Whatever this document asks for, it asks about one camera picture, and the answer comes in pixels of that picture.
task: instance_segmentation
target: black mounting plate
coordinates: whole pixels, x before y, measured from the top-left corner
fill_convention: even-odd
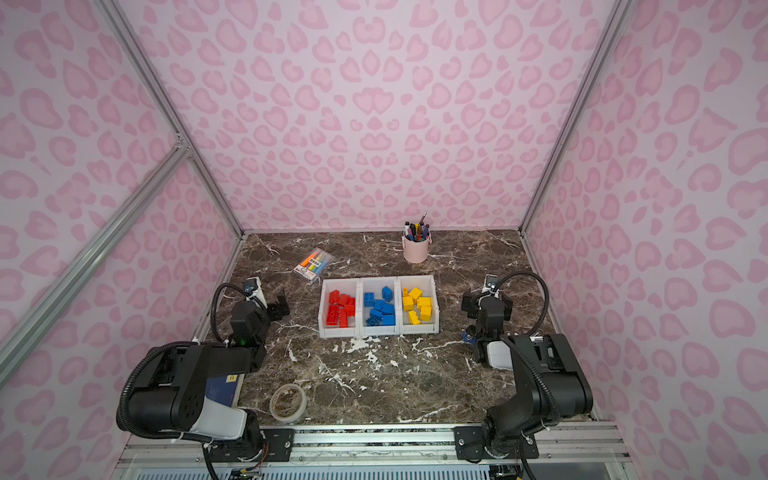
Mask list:
[[[288,462],[290,452],[293,450],[293,429],[264,429],[262,432],[266,437],[266,443],[270,446],[266,461]]]
[[[456,447],[456,456],[459,460],[466,460],[468,457],[471,460],[477,460],[482,458],[483,460],[501,460],[501,458],[494,458],[485,451],[485,440],[483,439],[482,427],[454,427],[453,429],[454,445]],[[520,438],[518,441],[509,440],[506,443],[512,446],[515,450],[520,448],[520,445],[524,449],[525,458],[538,458],[538,447],[536,446],[536,439],[531,435],[532,444]],[[504,460],[512,460],[519,458],[520,455],[508,455]]]
[[[268,446],[265,462],[288,462],[293,449],[293,429],[264,429],[265,447]],[[236,449],[228,449],[228,445],[222,448],[210,450],[210,459],[214,463],[236,462],[239,452]]]

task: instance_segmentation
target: pink leopard print wall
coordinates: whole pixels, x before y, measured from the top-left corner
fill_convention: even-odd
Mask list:
[[[516,227],[611,0],[121,2],[240,221]]]
[[[0,345],[170,150],[88,0],[0,6]]]
[[[125,377],[152,346],[192,337],[233,247],[183,164],[0,391],[0,477],[109,475]]]
[[[641,478],[768,477],[768,3],[639,4],[531,246]]]

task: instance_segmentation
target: plastic storage bin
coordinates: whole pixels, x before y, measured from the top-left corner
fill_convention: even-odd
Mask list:
[[[398,276],[399,307],[400,314],[400,333],[403,335],[413,333],[437,333],[440,331],[440,307],[437,304],[437,290],[435,289],[435,277],[432,275],[411,275]],[[402,289],[407,288],[410,292],[414,288],[422,291],[422,296],[428,296],[432,299],[432,315],[428,322],[421,322],[419,325],[412,325],[407,315],[402,312]]]
[[[360,279],[360,296],[365,293],[373,293],[374,300],[384,300],[382,297],[382,288],[388,286],[391,291],[394,292],[394,299],[390,302],[395,306],[395,325],[381,325],[381,326],[368,326],[366,323],[369,316],[371,316],[371,307],[363,306],[362,316],[360,317],[360,327],[362,336],[387,336],[400,333],[398,326],[402,322],[402,307],[398,307],[397,299],[398,290],[396,289],[397,277],[396,276],[370,276]]]
[[[358,295],[360,290],[359,278],[339,278],[323,280],[323,288],[320,290],[320,310],[317,314],[318,333],[321,338],[343,338],[351,336],[361,336],[362,331],[360,329],[360,323],[362,320],[362,293]],[[345,293],[349,296],[355,297],[355,316],[347,317],[347,327],[340,328],[338,326],[326,325],[326,317],[328,316],[328,295],[338,290],[339,293]]]

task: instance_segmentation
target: wire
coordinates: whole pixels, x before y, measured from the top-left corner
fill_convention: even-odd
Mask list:
[[[533,272],[528,272],[527,270],[520,270],[518,272],[512,272],[509,275],[502,278],[502,280],[498,283],[498,289],[500,290],[502,288],[502,285],[507,283],[509,279],[515,276],[530,276],[536,279],[539,285],[541,285],[541,290],[544,292],[544,305],[541,306],[541,314],[538,316],[538,320],[536,320],[536,324],[534,324],[529,331],[525,333],[525,336],[532,336],[535,335],[536,332],[538,332],[538,329],[541,328],[541,325],[544,323],[544,320],[547,318],[547,311],[549,311],[549,288],[547,288],[547,283],[544,281],[543,278],[541,278],[539,275]]]
[[[214,463],[210,460],[210,452],[205,445],[203,445],[203,458],[205,459],[205,466],[208,468],[208,475],[210,475],[211,480],[219,480],[219,475],[214,470]]]
[[[246,298],[249,298],[249,295],[248,295],[248,293],[245,290],[241,289],[237,285],[233,285],[232,283],[222,283],[221,285],[219,285],[216,288],[216,293],[214,293],[214,302],[211,303],[211,305],[210,305],[210,332],[213,333],[214,338],[217,341],[219,341],[219,342],[223,342],[223,340],[221,338],[221,335],[219,335],[219,330],[218,330],[218,327],[216,325],[216,310],[219,307],[219,297],[221,296],[221,293],[224,291],[224,289],[227,288],[227,287],[231,288],[232,290],[237,291],[240,295],[242,295],[242,296],[244,296]],[[254,295],[251,298],[253,298],[253,300],[262,309],[266,310],[266,307],[264,306],[262,301],[259,300],[259,298],[257,296]]]
[[[476,446],[484,446],[484,443],[483,442],[472,442],[472,443],[467,443],[466,445],[462,446],[462,454],[464,455],[464,460],[466,460],[469,463],[480,463],[480,462],[482,462],[483,450],[480,450],[480,458],[469,458],[467,456],[467,452],[465,451],[467,449],[467,447],[476,447]]]
[[[525,365],[525,368],[528,369],[528,371],[533,376],[534,380],[538,384],[539,388],[542,392],[544,392],[544,396],[547,397],[547,403],[549,404],[549,409],[552,413],[552,423],[546,425],[553,427],[560,423],[560,420],[562,417],[560,416],[560,407],[558,406],[558,403],[554,400],[554,395],[552,394],[552,391],[547,387],[547,384],[544,383],[544,378],[541,377],[541,373],[538,372],[536,369],[536,366],[533,364],[533,362],[518,348],[517,345],[515,345],[508,336],[502,335],[502,341],[507,344],[509,349],[517,356],[520,357],[520,360],[522,360],[523,365]]]
[[[523,470],[528,474],[528,478],[530,480],[536,480],[536,475],[533,474],[533,470],[531,470],[531,466],[528,464],[528,459],[525,458],[525,448],[522,446],[520,447],[520,460],[523,463]]]

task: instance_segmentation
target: brown marble surface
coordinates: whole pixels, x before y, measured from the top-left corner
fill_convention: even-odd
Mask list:
[[[323,278],[431,274],[440,307],[440,333],[368,339],[321,339],[317,335],[320,281],[308,285],[292,272],[315,247],[336,256]],[[530,270],[517,232],[435,232],[429,258],[418,265],[402,257],[399,235],[381,233],[280,233],[248,237],[231,282],[259,276],[268,301],[285,290],[292,314],[270,327],[267,360],[245,378],[240,406],[262,412],[272,394],[298,383],[308,396],[298,423],[479,422],[485,408],[515,392],[512,374],[476,365],[461,341],[469,324],[462,293],[478,291],[486,273],[504,276]],[[524,332],[541,310],[533,279],[512,280],[504,291],[515,302],[509,332]],[[229,333],[234,298],[219,308],[220,331]],[[554,332],[549,318],[543,333]]]

